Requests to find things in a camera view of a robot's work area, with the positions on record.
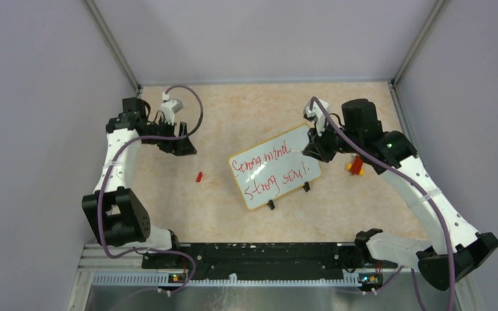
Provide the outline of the yellow framed whiteboard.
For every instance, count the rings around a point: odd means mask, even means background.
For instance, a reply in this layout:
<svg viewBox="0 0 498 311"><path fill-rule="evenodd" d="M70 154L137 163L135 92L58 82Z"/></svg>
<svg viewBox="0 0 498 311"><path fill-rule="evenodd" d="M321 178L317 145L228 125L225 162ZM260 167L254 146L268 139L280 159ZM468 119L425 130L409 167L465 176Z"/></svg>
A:
<svg viewBox="0 0 498 311"><path fill-rule="evenodd" d="M249 211L312 182L322 174L318 160L290 150L303 150L310 127L301 124L229 157L228 164Z"/></svg>

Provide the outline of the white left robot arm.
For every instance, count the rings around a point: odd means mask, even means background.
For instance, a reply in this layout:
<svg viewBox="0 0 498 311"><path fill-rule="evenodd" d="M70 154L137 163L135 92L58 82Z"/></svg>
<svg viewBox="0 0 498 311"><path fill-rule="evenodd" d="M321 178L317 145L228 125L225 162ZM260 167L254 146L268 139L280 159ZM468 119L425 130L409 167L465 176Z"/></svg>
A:
<svg viewBox="0 0 498 311"><path fill-rule="evenodd" d="M155 144L175 156L197 153L187 137L187 124L175 122L184 105L164 95L155 121L148 118L148 102L140 98L125 98L122 105L123 112L111 118L105 127L106 159L93 192L82 198L82 210L99 244L157 249L158 260L173 268L182 259L178 238L170 229L151 223L132 182L142 144Z"/></svg>

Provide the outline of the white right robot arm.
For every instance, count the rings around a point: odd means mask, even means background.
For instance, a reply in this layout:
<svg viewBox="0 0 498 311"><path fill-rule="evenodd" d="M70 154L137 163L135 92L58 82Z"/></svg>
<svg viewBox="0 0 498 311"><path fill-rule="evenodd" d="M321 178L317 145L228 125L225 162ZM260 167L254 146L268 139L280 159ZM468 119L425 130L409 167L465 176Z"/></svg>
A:
<svg viewBox="0 0 498 311"><path fill-rule="evenodd" d="M445 291L476 270L498 248L493 233L467 222L426 171L414 145L399 131L385 131L375 104L365 98L343 103L343 124L335 124L326 102L312 98L303 110L311 121L303 155L328 163L337 154L355 154L401 196L424 228L416 240L371 229L357 233L354 257L363 267L378 260L417 270Z"/></svg>

